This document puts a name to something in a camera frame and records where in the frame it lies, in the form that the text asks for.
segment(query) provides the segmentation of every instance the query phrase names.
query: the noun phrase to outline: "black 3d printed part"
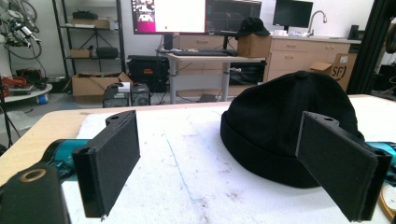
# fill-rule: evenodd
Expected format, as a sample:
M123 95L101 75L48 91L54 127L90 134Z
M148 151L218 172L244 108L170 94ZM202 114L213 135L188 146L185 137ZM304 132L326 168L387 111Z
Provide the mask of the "black 3d printed part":
M304 112L297 159L349 221L370 220L391 155L338 127L335 119Z
M105 217L140 158L136 112L106 119L106 128L73 152L86 217Z

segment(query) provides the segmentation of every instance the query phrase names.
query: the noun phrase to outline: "beanie cuff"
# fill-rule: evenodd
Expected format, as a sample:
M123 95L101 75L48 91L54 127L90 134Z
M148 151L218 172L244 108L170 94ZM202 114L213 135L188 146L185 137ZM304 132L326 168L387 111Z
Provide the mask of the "beanie cuff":
M227 121L227 111L221 115L220 136L231 155L253 174L300 189L319 186L296 157L273 154L237 133Z

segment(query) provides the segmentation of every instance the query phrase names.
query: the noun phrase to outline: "cardboard box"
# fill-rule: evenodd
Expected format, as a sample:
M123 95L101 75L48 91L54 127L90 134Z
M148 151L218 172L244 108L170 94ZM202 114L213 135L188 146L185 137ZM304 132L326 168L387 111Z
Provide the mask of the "cardboard box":
M245 35L238 38L238 56L246 58L267 58L270 54L272 36Z
M70 49L70 57L72 58L91 58L91 49Z
M101 20L73 19L72 24L75 25L76 27L110 29L110 21L108 19L101 19Z
M310 69L330 75L346 91L356 57L357 54L339 53L335 56L334 63L314 62L311 64Z
M80 73L72 77L73 96L101 96L106 88L114 83L130 82L132 80L123 73Z

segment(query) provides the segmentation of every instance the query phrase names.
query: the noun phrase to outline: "keyboard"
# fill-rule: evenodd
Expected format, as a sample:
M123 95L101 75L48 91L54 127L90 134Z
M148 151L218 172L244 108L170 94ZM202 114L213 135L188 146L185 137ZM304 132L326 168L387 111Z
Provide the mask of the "keyboard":
M236 49L198 49L200 52L222 52L228 56L237 56Z
M206 57L227 57L223 52L204 52L204 51L174 51L176 56L206 56Z

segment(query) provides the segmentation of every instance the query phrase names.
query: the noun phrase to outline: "mounting hole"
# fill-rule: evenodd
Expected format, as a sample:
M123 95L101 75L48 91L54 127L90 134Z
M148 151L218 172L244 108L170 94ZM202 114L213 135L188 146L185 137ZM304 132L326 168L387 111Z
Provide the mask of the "mounting hole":
M37 179L43 177L46 174L46 172L47 171L42 168L28 171L20 177L20 181L23 183L29 183L29 182L36 181Z

